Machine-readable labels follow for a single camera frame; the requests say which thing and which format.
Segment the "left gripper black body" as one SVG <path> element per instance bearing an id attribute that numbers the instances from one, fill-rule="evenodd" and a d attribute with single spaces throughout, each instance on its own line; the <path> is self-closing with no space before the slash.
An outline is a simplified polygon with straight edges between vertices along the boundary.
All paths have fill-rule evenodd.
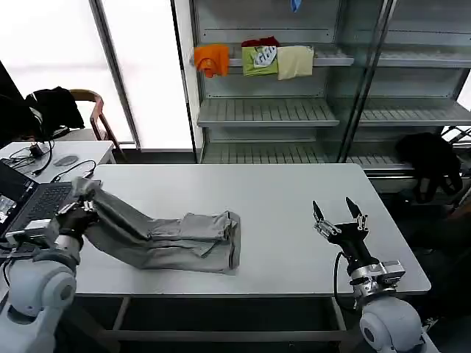
<path id="1" fill-rule="evenodd" d="M 82 236 L 85 230 L 99 220 L 98 214 L 91 209 L 74 207 L 55 216 L 58 234 Z"/>

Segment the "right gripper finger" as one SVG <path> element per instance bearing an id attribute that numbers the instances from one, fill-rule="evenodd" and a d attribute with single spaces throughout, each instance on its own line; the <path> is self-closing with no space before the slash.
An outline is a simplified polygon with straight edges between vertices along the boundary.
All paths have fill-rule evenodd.
<path id="1" fill-rule="evenodd" d="M 363 214 L 360 210 L 360 207 L 349 197 L 346 197 L 345 200 L 346 200 L 347 207 L 353 219 L 358 225 L 358 230 L 368 232 L 369 231 L 369 228 L 367 226 L 368 215 Z"/>
<path id="2" fill-rule="evenodd" d="M 331 222 L 327 221 L 318 204 L 312 201 L 313 205 L 313 216 L 314 216 L 314 229 L 325 239 L 329 239 L 334 235 L 339 235 L 341 230 Z"/>

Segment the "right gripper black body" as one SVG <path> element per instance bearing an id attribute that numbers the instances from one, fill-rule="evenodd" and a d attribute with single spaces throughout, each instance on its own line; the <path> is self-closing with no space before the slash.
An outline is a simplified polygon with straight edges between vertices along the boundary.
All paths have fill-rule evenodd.
<path id="1" fill-rule="evenodd" d="M 376 265 L 379 260 L 373 257 L 364 243 L 368 231 L 359 230 L 357 223 L 337 224 L 340 229 L 335 235 L 328 235 L 329 243 L 338 245 L 347 258 L 347 272 L 354 272 L 368 265 Z"/>

